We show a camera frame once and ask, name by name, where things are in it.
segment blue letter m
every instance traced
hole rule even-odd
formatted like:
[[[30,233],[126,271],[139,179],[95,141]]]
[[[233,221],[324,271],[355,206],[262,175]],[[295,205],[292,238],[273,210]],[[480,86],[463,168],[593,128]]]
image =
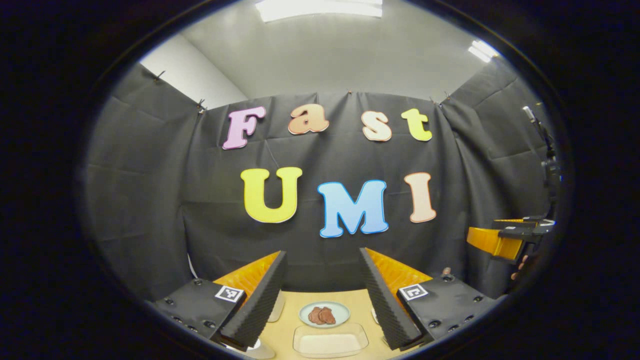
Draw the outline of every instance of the blue letter m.
[[[364,225],[360,230],[365,234],[381,233],[389,228],[385,222],[385,210],[382,193],[387,184],[382,180],[370,180],[362,185],[358,200],[354,203],[351,196],[340,183],[324,183],[318,186],[318,192],[324,197],[323,238],[336,238],[344,233],[338,226],[338,217],[347,227],[349,234],[355,234],[364,215]]]

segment black fabric backdrop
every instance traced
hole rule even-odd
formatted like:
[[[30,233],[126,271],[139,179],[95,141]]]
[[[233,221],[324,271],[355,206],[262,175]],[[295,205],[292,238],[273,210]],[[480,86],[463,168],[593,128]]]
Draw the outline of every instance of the black fabric backdrop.
[[[395,95],[305,94],[254,99],[198,114],[196,104],[137,66],[108,101],[92,142],[88,198],[106,257],[136,294],[165,296],[186,282],[187,251],[199,277],[215,279],[277,250],[289,252],[285,290],[364,287],[357,249],[369,247],[427,274],[452,272],[491,297],[504,292],[509,265],[465,242],[468,226],[494,218],[546,212],[543,142],[522,107],[544,121],[537,99],[517,75],[492,61],[442,104]],[[329,127],[292,135],[290,112],[316,103]],[[223,150],[231,111],[264,106],[241,149]],[[417,108],[433,138],[414,139],[400,114]],[[393,131],[387,142],[362,133],[364,111],[380,111]],[[300,167],[298,209],[281,224],[263,224],[244,209],[247,168],[270,172],[265,203],[282,201],[279,167]],[[404,176],[431,174],[435,219],[414,224]],[[342,183],[355,199],[368,180],[383,180],[383,233],[322,238],[318,185]]]

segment wooden table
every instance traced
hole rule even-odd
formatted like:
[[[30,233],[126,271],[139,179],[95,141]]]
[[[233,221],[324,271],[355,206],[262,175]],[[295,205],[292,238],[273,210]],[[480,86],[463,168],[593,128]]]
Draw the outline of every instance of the wooden table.
[[[401,352],[391,350],[382,340],[382,328],[376,324],[371,315],[371,300],[366,289],[354,291],[340,291],[335,293],[296,293],[283,291],[284,308],[278,321],[268,322],[262,334],[261,342],[271,347],[276,356],[274,359],[306,359],[293,349],[293,334],[297,327],[308,326],[298,317],[302,307],[317,301],[335,301],[344,304],[351,311],[346,323],[359,323],[369,339],[369,345],[360,353],[353,356],[340,357],[344,360],[377,360],[390,359],[413,349]]]

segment cooked meat slice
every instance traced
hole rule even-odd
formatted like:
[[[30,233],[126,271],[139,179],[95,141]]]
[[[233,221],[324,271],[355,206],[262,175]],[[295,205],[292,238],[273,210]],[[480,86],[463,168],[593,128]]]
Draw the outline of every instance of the cooked meat slice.
[[[309,321],[318,325],[324,324],[324,321],[320,320],[320,317],[318,316],[320,314],[320,311],[322,311],[321,308],[317,306],[314,307],[314,309],[309,313]]]
[[[329,307],[324,307],[322,310],[320,310],[318,317],[324,323],[328,323],[328,324],[335,323],[335,318],[333,317],[333,314],[331,313],[331,309]]]

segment ceiling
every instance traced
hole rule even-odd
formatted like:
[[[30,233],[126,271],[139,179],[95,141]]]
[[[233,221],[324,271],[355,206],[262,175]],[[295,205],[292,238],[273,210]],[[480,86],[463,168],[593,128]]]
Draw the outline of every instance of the ceiling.
[[[484,62],[473,36],[402,0],[382,18],[306,15],[264,23],[257,0],[234,3],[182,32],[248,98],[381,92],[441,101]]]

